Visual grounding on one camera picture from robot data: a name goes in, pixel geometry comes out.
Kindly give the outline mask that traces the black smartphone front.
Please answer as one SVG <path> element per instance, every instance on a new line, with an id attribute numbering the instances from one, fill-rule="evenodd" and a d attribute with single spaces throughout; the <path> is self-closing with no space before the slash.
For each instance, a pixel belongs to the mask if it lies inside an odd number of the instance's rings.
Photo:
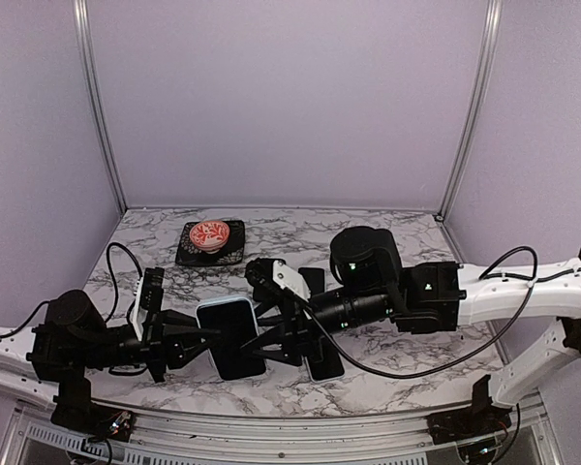
<path id="1" fill-rule="evenodd" d="M 235 381 L 263 375 L 266 364 L 263 359 L 243 356 L 241 346 L 248 341 L 225 337 L 222 333 L 209 350 L 219 377 L 224 381 Z"/>

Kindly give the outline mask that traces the black smartphone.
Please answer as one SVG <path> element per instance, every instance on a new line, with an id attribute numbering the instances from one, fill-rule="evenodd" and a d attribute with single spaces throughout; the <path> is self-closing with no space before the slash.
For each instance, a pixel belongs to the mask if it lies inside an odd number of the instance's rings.
<path id="1" fill-rule="evenodd" d="M 317 305 L 321 301 L 321 295 L 326 291 L 324 269 L 319 267 L 300 267 L 298 272 L 309 288 L 310 302 Z"/>
<path id="2" fill-rule="evenodd" d="M 243 356 L 241 346 L 248 341 L 225 337 L 222 333 L 209 350 L 219 377 L 224 381 L 235 381 L 263 375 L 266 364 L 263 359 Z"/>
<path id="3" fill-rule="evenodd" d="M 345 368 L 335 347 L 321 339 L 314 354 L 307 357 L 308 373 L 312 381 L 320 383 L 339 379 Z"/>

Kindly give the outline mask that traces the black phone case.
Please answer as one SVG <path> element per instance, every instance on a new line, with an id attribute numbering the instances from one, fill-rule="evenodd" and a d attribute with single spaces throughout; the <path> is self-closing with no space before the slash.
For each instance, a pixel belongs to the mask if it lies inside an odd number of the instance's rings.
<path id="1" fill-rule="evenodd" d="M 266 302 L 271 298 L 271 293 L 268 291 L 266 287 L 263 286 L 255 286 L 253 288 L 253 300 L 256 303 L 263 303 Z"/>

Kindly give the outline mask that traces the lavender phone case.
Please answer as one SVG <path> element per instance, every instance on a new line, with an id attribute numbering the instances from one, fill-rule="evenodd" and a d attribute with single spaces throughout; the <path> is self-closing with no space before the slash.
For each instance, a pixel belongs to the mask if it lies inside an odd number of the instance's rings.
<path id="1" fill-rule="evenodd" d="M 219 330 L 238 341 L 249 341 L 258 335 L 253 304 L 244 296 L 204 300 L 196 309 L 196 319 L 201 328 Z"/>

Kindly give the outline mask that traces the white phone case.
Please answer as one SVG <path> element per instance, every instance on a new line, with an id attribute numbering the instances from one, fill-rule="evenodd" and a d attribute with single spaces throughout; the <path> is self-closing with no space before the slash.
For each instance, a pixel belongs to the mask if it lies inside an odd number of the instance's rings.
<path id="1" fill-rule="evenodd" d="M 314 383 L 331 382 L 345 375 L 345 368 L 339 358 L 319 362 L 307 359 L 307 371 Z"/>

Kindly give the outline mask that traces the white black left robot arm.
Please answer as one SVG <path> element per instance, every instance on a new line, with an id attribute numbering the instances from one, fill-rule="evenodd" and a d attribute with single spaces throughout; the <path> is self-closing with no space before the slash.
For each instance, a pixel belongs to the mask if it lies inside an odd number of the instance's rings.
<path id="1" fill-rule="evenodd" d="M 220 331 L 199 327 L 195 318 L 163 309 L 164 275 L 160 267 L 144 270 L 124 325 L 107 324 L 85 291 L 63 293 L 46 304 L 43 323 L 0 329 L 0 368 L 30 371 L 39 384 L 57 385 L 49 402 L 52 423 L 127 440 L 134 413 L 94 403 L 86 371 L 140 365 L 161 383 L 169 370 L 186 366 L 221 338 Z"/>

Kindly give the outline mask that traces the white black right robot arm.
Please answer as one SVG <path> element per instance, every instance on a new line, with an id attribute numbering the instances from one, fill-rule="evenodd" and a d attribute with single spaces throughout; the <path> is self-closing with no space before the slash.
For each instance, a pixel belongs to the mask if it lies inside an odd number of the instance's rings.
<path id="1" fill-rule="evenodd" d="M 310 294 L 304 277 L 282 261 L 256 259 L 245 276 L 263 307 L 280 315 L 244 343 L 244 355 L 297 364 L 320 359 L 336 332 L 388 320 L 402 332 L 431 334 L 500 320 L 548 317 L 549 330 L 526 352 L 473 387 L 472 403 L 454 412 L 471 434 L 506 416 L 542 380 L 581 357 L 581 250 L 561 263 L 530 269 L 498 258 L 487 267 L 432 262 L 403 266 L 385 229 L 351 227 L 330 244 L 338 288 Z"/>

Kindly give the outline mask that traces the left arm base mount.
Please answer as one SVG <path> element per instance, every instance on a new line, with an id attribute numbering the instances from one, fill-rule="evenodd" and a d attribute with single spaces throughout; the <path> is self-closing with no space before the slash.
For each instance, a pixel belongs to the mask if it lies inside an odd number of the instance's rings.
<path id="1" fill-rule="evenodd" d="M 135 414 L 129 410 L 94 403 L 91 383 L 87 379 L 60 382 L 53 402 L 55 408 L 50 417 L 52 424 L 97 439 L 129 441 Z"/>

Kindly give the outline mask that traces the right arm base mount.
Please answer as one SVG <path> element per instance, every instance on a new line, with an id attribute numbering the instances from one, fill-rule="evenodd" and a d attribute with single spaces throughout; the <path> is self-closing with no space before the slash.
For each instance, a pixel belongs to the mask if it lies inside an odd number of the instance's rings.
<path id="1" fill-rule="evenodd" d="M 427 417 L 429 434 L 435 445 L 471 439 L 512 425 L 512 408 L 493 404 L 489 394 L 490 376 L 474 383 L 470 406 L 431 414 Z"/>

